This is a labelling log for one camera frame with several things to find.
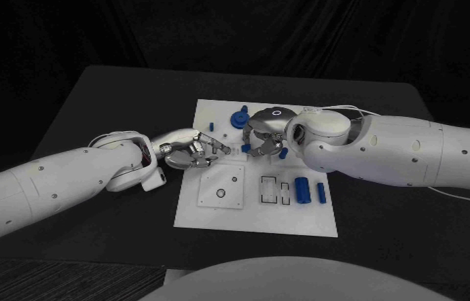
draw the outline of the white board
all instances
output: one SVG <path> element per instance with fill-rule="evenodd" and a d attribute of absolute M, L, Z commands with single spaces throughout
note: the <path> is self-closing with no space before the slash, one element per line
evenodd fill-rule
<path fill-rule="evenodd" d="M 232 127 L 231 115 L 240 111 L 244 105 L 248 106 L 250 115 L 274 106 L 287 107 L 296 113 L 300 113 L 304 108 L 299 105 L 199 100 L 193 128 L 216 138 L 225 145 L 235 147 L 235 149 L 240 149 L 242 145 L 242 130 Z M 215 125 L 214 132 L 209 131 L 211 122 Z M 263 144 L 263 140 L 254 134 L 251 135 L 251 143 L 253 148 L 257 148 Z M 211 156 L 212 148 L 206 148 L 205 146 L 205 150 L 206 155 Z M 235 150 L 235 154 L 228 156 L 219 152 L 218 157 L 221 159 L 212 163 L 209 168 L 191 169 L 185 172 L 175 227 L 338 237 L 333 200 L 326 173 L 319 173 L 309 169 L 302 160 L 296 158 L 293 152 L 289 152 L 284 160 L 280 160 L 277 155 L 254 158 L 240 152 L 237 154 Z M 201 196 L 203 198 L 214 198 L 221 182 L 232 178 L 231 171 L 219 171 L 216 169 L 216 166 L 222 165 L 244 168 L 241 209 L 198 206 Z M 222 180 L 214 180 L 214 184 L 211 180 L 202 181 L 203 175 L 209 171 L 227 173 L 227 177 Z M 290 205 L 283 205 L 281 198 L 276 204 L 261 203 L 263 176 L 276 177 L 280 188 L 281 183 L 289 183 Z M 310 204 L 297 203 L 294 188 L 294 179 L 297 177 L 306 177 L 309 179 Z M 325 184 L 326 204 L 320 204 L 319 202 L 316 184 L 320 182 Z"/>

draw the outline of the table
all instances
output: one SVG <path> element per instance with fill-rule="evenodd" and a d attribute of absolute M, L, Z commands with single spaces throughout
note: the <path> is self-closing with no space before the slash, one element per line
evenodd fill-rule
<path fill-rule="evenodd" d="M 33 159 L 87 146 L 111 131 L 136 130 L 153 137 L 191 127 L 198 99 L 351 104 L 433 120 L 417 89 L 404 83 L 91 66 Z M 426 188 L 395 188 L 332 173 L 339 238 L 175 228 L 183 172 L 167 166 L 163 170 L 169 182 L 162 188 L 103 191 L 0 238 L 0 257 L 196 270 L 245 258 L 296 255 L 349 262 L 413 281 L 470 279 L 470 202 Z"/>

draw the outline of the robotic hand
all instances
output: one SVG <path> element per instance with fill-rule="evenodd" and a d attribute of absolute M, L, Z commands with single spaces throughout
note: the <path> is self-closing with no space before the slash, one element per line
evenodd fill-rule
<path fill-rule="evenodd" d="M 375 113 L 351 120 L 330 110 L 345 106 L 306 107 L 299 115 L 281 107 L 260 111 L 242 138 L 250 145 L 254 130 L 264 144 L 248 154 L 276 155 L 287 140 L 314 171 L 400 187 L 470 189 L 470 129 Z"/>
<path fill-rule="evenodd" d="M 205 167 L 202 143 L 231 153 L 214 138 L 182 129 L 152 141 L 136 131 L 97 137 L 88 147 L 55 154 L 0 173 L 0 236 L 41 221 L 94 197 L 141 184 L 150 191 L 166 183 L 157 160 L 176 169 Z"/>

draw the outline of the blue object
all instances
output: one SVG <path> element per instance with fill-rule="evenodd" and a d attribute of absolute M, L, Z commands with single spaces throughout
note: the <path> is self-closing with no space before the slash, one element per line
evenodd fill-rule
<path fill-rule="evenodd" d="M 309 179 L 306 177 L 299 177 L 296 179 L 296 192 L 297 192 L 297 202 L 300 204 L 310 204 L 310 187 L 309 187 Z"/>
<path fill-rule="evenodd" d="M 248 107 L 247 105 L 244 105 L 242 109 L 238 112 L 235 112 L 231 116 L 231 123 L 234 128 L 242 129 L 248 120 L 250 120 Z"/>
<path fill-rule="evenodd" d="M 242 153 L 248 153 L 248 151 L 251 150 L 253 145 L 250 143 L 247 143 L 245 145 L 242 145 Z"/>
<path fill-rule="evenodd" d="M 284 147 L 283 150 L 281 150 L 281 154 L 280 154 L 280 159 L 281 159 L 281 160 L 286 159 L 287 153 L 289 153 L 289 148 Z"/>
<path fill-rule="evenodd" d="M 319 188 L 319 199 L 320 199 L 320 204 L 326 204 L 326 195 L 325 195 L 325 186 L 323 183 L 319 183 L 316 185 L 316 187 Z"/>

